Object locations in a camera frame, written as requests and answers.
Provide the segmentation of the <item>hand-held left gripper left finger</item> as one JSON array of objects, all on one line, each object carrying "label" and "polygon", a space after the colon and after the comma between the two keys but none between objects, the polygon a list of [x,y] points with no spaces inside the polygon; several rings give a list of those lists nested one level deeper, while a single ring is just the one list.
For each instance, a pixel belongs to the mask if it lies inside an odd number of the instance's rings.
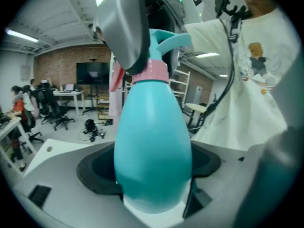
[{"label": "hand-held left gripper left finger", "polygon": [[56,154],[28,169],[14,187],[19,202],[44,228],[141,228],[123,204],[114,173],[114,144]]}]

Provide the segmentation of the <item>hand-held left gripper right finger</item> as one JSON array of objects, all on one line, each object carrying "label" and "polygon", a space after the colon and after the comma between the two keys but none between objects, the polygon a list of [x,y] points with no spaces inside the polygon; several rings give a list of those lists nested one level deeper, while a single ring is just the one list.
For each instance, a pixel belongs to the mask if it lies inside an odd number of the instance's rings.
[{"label": "hand-held left gripper right finger", "polygon": [[260,158],[260,145],[239,151],[192,141],[218,167],[207,177],[197,178],[195,196],[202,208],[178,224],[179,228],[233,228],[237,212],[251,185]]}]

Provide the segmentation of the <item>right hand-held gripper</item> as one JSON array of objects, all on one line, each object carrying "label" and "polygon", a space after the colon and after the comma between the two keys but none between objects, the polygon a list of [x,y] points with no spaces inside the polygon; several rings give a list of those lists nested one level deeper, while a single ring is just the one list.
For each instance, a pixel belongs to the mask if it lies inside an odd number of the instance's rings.
[{"label": "right hand-held gripper", "polygon": [[[121,67],[129,74],[143,71],[149,54],[151,29],[181,33],[181,25],[202,20],[203,0],[103,0],[96,19]],[[169,77],[178,67],[179,48],[162,56]]]}]

